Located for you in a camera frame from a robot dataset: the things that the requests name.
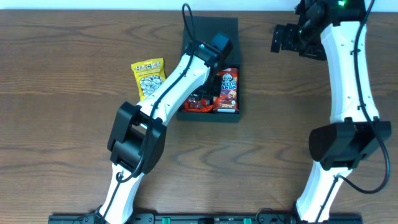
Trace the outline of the red Hacks candy bag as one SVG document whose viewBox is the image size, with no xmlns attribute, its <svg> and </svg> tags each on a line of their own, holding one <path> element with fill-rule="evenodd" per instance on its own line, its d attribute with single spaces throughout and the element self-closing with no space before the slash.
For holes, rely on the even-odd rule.
<svg viewBox="0 0 398 224">
<path fill-rule="evenodd" d="M 187 113 L 209 113 L 213 104 L 208 99 L 188 97 L 183 104 L 183 112 Z"/>
</svg>

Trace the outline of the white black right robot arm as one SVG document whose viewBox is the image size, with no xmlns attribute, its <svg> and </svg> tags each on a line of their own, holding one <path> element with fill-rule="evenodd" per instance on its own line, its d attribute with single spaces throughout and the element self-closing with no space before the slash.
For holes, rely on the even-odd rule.
<svg viewBox="0 0 398 224">
<path fill-rule="evenodd" d="M 330 122 L 310 133 L 311 173 L 286 223 L 360 223 L 360 216 L 332 215 L 330 208 L 352 171 L 377 149 L 385 162 L 377 191 L 389 181 L 385 141 L 392 128 L 380 119 L 366 60 L 366 24 L 372 8 L 372 3 L 357 0 L 301 0 L 295 7 L 298 23 L 274 29 L 271 51 L 326 61 L 331 89 Z"/>
</svg>

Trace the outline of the red Hello Panda box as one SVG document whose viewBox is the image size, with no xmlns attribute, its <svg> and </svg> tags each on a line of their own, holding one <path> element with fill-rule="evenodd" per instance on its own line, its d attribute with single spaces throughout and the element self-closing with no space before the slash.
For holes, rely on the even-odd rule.
<svg viewBox="0 0 398 224">
<path fill-rule="evenodd" d="M 216 113 L 238 112 L 238 73 L 237 68 L 227 68 L 218 72 L 221 78 L 220 95 L 213 98 L 213 111 Z"/>
</svg>

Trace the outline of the yellow Hacks candy bag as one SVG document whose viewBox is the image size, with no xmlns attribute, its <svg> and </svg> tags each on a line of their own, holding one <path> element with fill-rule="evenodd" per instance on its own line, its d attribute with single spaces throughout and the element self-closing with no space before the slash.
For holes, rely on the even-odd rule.
<svg viewBox="0 0 398 224">
<path fill-rule="evenodd" d="M 140 100 L 153 94 L 166 80 L 163 58 L 133 63 L 131 70 L 136 79 Z"/>
</svg>

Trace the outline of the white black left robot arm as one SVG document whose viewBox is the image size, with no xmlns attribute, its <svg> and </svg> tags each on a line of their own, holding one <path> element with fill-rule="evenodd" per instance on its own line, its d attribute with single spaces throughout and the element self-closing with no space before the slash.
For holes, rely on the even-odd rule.
<svg viewBox="0 0 398 224">
<path fill-rule="evenodd" d="M 165 147 L 167 125 L 197 88 L 210 84 L 233 48 L 219 32 L 210 43 L 192 40 L 176 69 L 146 99 L 118 109 L 107 148 L 113 176 L 95 223 L 126 223 L 142 178 L 158 163 Z"/>
</svg>

